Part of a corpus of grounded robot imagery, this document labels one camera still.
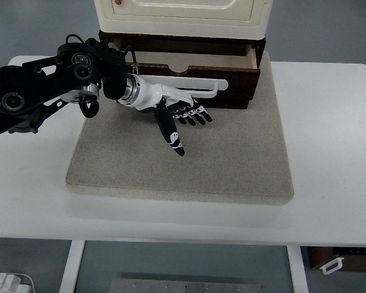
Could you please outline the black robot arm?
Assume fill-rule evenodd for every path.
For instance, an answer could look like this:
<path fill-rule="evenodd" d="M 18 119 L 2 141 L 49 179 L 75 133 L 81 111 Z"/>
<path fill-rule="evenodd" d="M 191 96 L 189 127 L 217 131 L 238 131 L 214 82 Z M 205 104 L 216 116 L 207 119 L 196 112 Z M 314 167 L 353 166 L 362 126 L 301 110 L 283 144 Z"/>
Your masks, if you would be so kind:
<path fill-rule="evenodd" d="M 186 91 L 150 84 L 137 63 L 126 69 L 133 47 L 118 51 L 94 38 L 67 40 L 57 55 L 0 68 L 0 134 L 37 133 L 43 122 L 69 103 L 86 118 L 99 111 L 99 94 L 139 112 L 153 114 L 165 141 L 183 156 L 176 123 L 205 125 L 211 116 Z"/>

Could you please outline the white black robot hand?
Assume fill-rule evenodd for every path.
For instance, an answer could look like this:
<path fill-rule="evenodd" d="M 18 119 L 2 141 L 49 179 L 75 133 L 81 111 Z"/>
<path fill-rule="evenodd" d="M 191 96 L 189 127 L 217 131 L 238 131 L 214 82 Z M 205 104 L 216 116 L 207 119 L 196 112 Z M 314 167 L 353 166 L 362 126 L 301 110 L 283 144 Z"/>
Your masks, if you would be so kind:
<path fill-rule="evenodd" d="M 206 121 L 213 121 L 208 111 L 183 90 L 163 84 L 150 84 L 136 74 L 132 74 L 131 79 L 133 83 L 131 107 L 137 110 L 156 108 L 154 116 L 165 141 L 179 156 L 183 156 L 185 151 L 174 118 L 183 125 L 188 123 L 191 126 L 196 126 L 197 122 L 205 125 Z M 166 105 L 160 103 L 162 98 L 165 98 Z M 184 102 L 185 106 L 189 107 L 183 106 L 172 111 L 172 116 L 167 107 L 179 102 Z"/>

